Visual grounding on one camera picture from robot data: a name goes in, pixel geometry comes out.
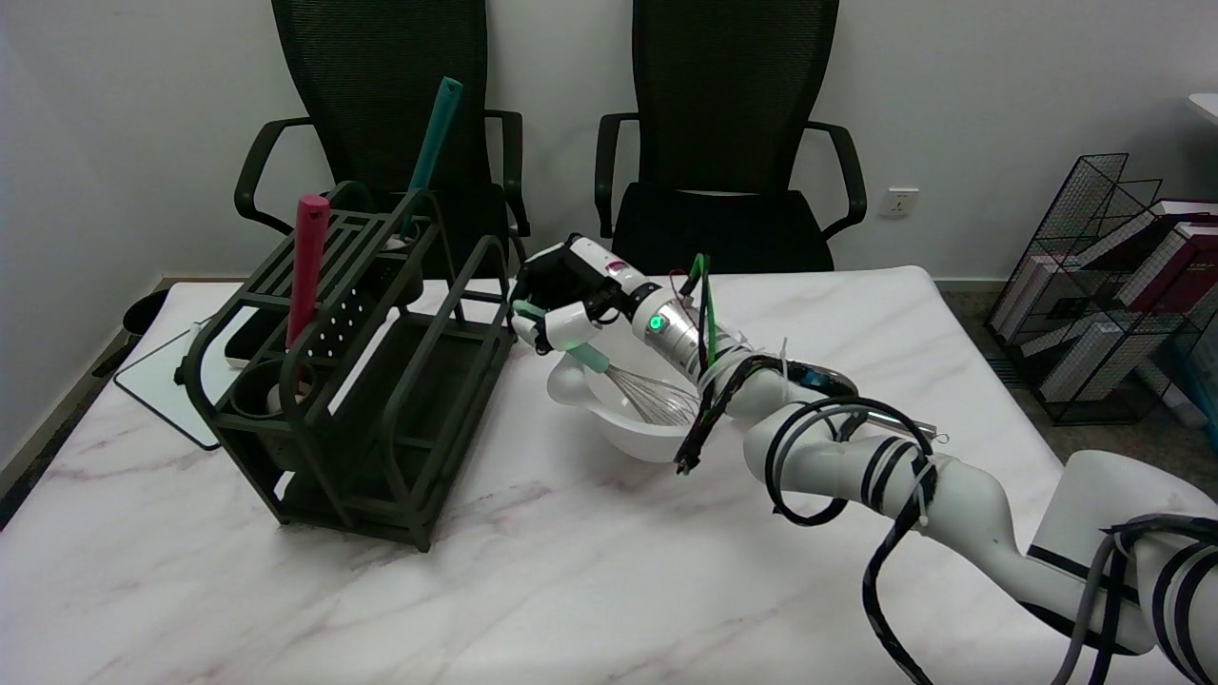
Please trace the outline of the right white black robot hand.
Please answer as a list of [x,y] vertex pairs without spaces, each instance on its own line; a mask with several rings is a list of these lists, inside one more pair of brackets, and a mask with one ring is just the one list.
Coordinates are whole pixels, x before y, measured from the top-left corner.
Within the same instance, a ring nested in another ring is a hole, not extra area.
[[581,234],[521,264],[509,296],[516,336],[540,355],[591,342],[618,317],[633,321],[657,282]]

